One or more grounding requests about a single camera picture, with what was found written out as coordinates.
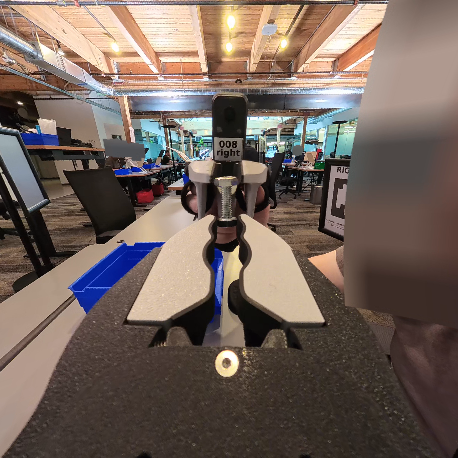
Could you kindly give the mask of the small blue storage bin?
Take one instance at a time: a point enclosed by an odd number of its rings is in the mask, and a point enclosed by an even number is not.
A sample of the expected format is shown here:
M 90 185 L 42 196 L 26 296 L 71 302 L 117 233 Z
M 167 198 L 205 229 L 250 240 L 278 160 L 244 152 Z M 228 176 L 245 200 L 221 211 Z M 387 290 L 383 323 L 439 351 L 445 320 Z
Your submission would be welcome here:
M 53 134 L 36 134 L 36 133 L 20 133 L 25 145 L 28 146 L 60 146 L 60 141 L 57 135 Z

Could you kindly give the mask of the person's right forearm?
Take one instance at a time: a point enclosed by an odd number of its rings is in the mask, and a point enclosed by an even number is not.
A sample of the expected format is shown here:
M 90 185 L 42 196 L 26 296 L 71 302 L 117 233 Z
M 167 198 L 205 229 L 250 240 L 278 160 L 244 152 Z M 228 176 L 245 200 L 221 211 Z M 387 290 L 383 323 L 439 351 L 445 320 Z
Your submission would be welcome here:
M 344 292 L 344 246 L 310 257 L 308 260 L 328 278 L 342 293 Z

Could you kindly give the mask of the wooden top desk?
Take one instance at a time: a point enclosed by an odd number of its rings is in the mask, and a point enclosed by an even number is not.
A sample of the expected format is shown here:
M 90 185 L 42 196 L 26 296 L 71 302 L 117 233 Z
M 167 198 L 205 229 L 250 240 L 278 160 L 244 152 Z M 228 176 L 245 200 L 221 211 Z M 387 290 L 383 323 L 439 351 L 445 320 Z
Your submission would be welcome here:
M 89 169 L 89 160 L 95 160 L 102 167 L 105 165 L 103 148 L 89 146 L 53 146 L 53 145 L 26 145 L 30 155 L 36 155 L 43 161 L 77 161 L 82 162 L 83 169 Z

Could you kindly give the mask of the person's grey clothing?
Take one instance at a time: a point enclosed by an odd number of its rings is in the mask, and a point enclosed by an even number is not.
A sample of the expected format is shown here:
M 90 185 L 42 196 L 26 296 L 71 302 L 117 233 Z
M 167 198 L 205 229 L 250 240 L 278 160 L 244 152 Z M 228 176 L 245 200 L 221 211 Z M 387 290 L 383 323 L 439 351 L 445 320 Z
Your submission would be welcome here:
M 391 359 L 420 423 L 445 457 L 457 457 L 458 331 L 393 316 Z

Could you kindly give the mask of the blue plastic bin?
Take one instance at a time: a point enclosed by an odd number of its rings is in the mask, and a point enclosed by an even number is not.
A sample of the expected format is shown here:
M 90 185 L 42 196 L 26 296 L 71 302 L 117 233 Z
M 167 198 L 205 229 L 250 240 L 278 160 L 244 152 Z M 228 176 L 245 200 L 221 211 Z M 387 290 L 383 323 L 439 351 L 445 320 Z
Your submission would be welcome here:
M 163 242 L 138 242 L 133 245 L 122 243 L 105 258 L 84 273 L 69 289 L 75 295 L 85 313 L 88 313 L 98 300 L 137 265 L 154 248 L 161 247 Z M 212 268 L 215 273 L 215 308 L 210 323 L 219 327 L 221 304 L 224 289 L 224 258 L 220 250 L 214 250 Z

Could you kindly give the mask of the black framed board on stand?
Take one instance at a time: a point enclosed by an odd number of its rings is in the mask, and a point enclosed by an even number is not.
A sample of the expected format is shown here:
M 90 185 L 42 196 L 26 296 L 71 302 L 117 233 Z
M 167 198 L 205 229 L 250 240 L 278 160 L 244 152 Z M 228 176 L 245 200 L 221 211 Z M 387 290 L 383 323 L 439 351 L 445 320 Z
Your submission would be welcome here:
M 0 128 L 0 192 L 16 234 L 26 250 L 33 271 L 13 283 L 14 292 L 43 276 L 54 265 L 51 258 L 70 257 L 76 251 L 56 251 L 40 212 L 50 200 L 30 159 L 20 132 Z

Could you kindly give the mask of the black floor lamp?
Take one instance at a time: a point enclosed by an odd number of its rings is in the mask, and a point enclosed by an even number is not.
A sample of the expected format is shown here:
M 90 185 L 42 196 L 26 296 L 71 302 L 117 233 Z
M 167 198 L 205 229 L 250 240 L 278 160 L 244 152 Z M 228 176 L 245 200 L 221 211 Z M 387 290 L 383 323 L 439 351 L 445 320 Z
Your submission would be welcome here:
M 175 157 L 174 157 L 174 150 L 172 148 L 172 137 L 171 137 L 171 130 L 175 128 L 175 125 L 170 125 L 166 122 L 163 122 L 163 129 L 166 137 L 166 146 L 170 151 L 170 157 L 172 159 L 173 165 L 175 165 Z

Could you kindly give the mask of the person's right hand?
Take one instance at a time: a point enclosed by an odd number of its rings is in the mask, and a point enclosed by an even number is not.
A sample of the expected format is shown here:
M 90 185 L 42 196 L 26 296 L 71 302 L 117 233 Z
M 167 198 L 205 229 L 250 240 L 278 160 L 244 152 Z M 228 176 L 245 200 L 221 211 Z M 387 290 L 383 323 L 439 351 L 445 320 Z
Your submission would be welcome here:
M 246 213 L 245 187 L 240 185 L 237 187 L 234 197 L 236 198 L 234 215 Z M 220 194 L 214 185 L 207 187 L 207 203 L 206 215 L 218 215 Z M 267 227 L 270 213 L 270 195 L 267 182 L 262 183 L 257 189 L 255 201 L 254 219 L 261 225 Z M 196 188 L 193 182 L 188 181 L 181 191 L 181 203 L 188 213 L 197 214 L 198 199 Z M 238 245 L 237 228 L 236 227 L 218 227 L 218 235 L 215 246 L 221 251 L 231 252 Z

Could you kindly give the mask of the thick silver bolt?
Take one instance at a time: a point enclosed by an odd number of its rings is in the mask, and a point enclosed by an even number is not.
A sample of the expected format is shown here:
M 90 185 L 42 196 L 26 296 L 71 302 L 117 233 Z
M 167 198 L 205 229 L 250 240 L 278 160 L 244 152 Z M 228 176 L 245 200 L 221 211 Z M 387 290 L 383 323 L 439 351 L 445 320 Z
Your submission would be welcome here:
M 214 185 L 220 193 L 219 215 L 222 211 L 230 209 L 233 212 L 233 194 L 238 185 L 238 180 L 235 176 L 221 176 L 214 179 Z

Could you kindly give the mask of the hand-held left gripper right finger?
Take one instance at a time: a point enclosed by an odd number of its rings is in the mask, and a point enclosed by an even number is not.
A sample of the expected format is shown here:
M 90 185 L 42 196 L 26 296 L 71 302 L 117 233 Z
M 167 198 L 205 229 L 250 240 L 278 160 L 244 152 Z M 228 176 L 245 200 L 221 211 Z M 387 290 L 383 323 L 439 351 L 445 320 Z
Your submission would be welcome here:
M 238 237 L 243 299 L 283 328 L 323 326 L 325 319 L 288 244 L 247 214 L 239 217 Z

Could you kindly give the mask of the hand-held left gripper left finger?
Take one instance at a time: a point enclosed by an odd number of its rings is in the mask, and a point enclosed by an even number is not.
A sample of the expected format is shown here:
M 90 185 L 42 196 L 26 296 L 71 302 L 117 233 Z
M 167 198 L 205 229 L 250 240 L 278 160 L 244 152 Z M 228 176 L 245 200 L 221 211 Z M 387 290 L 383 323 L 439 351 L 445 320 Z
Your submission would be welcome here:
M 129 324 L 207 329 L 215 309 L 214 241 L 208 215 L 163 244 L 134 304 Z

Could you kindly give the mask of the black office chair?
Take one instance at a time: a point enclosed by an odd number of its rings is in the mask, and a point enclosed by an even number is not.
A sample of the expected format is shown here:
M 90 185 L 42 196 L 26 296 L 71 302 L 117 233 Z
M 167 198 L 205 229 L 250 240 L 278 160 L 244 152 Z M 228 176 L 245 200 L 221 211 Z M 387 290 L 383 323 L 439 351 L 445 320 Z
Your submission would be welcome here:
M 271 173 L 268 182 L 269 199 L 272 201 L 272 205 L 270 207 L 271 209 L 275 209 L 277 207 L 275 186 L 280 172 L 283 169 L 284 156 L 284 152 L 275 153 L 271 162 Z
M 112 169 L 65 170 L 64 174 L 93 224 L 96 244 L 105 244 L 136 221 L 134 206 Z

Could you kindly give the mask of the silver air duct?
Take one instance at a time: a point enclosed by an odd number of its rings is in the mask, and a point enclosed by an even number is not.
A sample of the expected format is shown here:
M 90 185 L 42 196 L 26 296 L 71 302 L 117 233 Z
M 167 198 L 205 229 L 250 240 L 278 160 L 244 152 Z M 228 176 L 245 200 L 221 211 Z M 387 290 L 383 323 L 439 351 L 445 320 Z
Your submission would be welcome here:
M 25 60 L 63 80 L 106 96 L 118 96 L 115 89 L 95 80 L 88 72 L 41 43 L 26 40 L 0 27 L 0 42 L 23 54 Z

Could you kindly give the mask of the black framed marker sign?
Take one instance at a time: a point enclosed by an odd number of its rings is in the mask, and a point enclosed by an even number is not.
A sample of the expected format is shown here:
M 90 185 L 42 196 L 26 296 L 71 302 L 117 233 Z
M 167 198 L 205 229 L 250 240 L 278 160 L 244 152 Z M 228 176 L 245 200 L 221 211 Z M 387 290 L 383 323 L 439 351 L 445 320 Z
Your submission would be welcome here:
M 318 231 L 344 241 L 350 159 L 326 159 Z

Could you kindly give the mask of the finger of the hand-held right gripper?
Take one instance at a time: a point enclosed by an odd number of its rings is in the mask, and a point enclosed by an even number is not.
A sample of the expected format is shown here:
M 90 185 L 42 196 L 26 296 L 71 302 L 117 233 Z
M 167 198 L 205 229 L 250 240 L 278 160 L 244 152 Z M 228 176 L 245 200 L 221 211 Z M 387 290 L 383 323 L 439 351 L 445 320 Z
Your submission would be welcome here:
M 213 184 L 214 161 L 195 161 L 189 165 L 191 180 L 188 205 L 197 212 L 198 219 L 206 215 L 217 215 L 217 190 Z
M 246 213 L 254 215 L 258 188 L 266 181 L 267 166 L 252 161 L 241 162 L 241 179 L 244 186 Z

